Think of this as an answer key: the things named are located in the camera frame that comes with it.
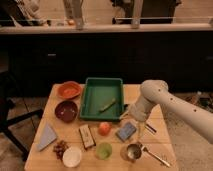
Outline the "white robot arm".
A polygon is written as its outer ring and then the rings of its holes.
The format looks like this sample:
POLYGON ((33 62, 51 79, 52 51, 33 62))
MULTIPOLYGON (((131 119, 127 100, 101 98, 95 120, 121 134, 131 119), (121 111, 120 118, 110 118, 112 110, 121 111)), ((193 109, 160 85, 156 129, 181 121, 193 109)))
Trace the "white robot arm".
POLYGON ((140 96, 129 106, 129 113, 139 122, 145 122, 157 104, 178 115, 198 134, 213 144, 213 114, 168 91, 163 80, 146 80, 140 86, 140 96))

